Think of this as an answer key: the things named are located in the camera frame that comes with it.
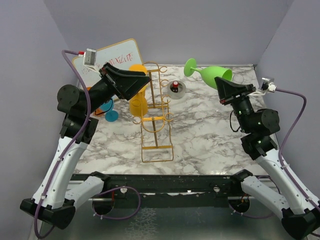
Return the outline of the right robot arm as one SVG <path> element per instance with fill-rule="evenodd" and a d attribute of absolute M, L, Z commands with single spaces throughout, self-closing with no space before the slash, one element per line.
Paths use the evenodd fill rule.
<path fill-rule="evenodd" d="M 280 192 L 261 183 L 246 170 L 234 175 L 229 189 L 236 195 L 249 194 L 280 220 L 286 232 L 295 240 L 302 240 L 320 227 L 320 200 L 298 178 L 283 159 L 283 146 L 278 146 L 271 135 L 280 130 L 276 110 L 264 108 L 254 111 L 251 96 L 279 92 L 272 79 L 265 78 L 260 89 L 252 84 L 242 85 L 215 77 L 220 103 L 231 105 L 240 129 L 244 151 L 271 177 Z"/>

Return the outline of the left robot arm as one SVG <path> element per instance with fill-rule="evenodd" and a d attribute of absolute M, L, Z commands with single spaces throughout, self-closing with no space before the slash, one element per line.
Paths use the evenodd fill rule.
<path fill-rule="evenodd" d="M 113 96 L 130 100 L 150 78 L 141 71 L 118 69 L 106 63 L 101 79 L 90 89 L 67 84 L 57 94 L 58 111 L 65 113 L 56 153 L 40 187 L 31 198 L 24 199 L 20 209 L 61 230 L 72 221 L 77 208 L 93 196 L 106 197 L 111 190 L 108 175 L 93 172 L 80 185 L 67 190 L 83 152 L 95 134 L 98 119 L 90 115 Z"/>

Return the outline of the green plastic wine glass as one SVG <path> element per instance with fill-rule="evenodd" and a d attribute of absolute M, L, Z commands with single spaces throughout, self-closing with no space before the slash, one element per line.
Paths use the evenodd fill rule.
<path fill-rule="evenodd" d="M 208 66 L 205 68 L 198 68 L 197 62 L 194 58 L 190 58 L 184 65 L 183 73 L 186 77 L 190 77 L 194 72 L 201 75 L 202 80 L 211 88 L 217 89 L 215 82 L 216 77 L 223 78 L 227 81 L 231 81 L 233 78 L 233 72 L 231 69 L 221 66 Z"/>

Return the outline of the yellow plastic wine glass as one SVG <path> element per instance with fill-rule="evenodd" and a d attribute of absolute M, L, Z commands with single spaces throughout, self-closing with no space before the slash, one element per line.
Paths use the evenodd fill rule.
<path fill-rule="evenodd" d="M 129 111 L 133 116 L 143 117 L 148 113 L 148 103 L 145 97 L 145 89 L 140 90 L 129 101 Z"/>
<path fill-rule="evenodd" d="M 132 66 L 129 67 L 129 70 L 134 72 L 142 72 L 145 75 L 148 74 L 147 68 L 142 64 L 133 64 Z"/>

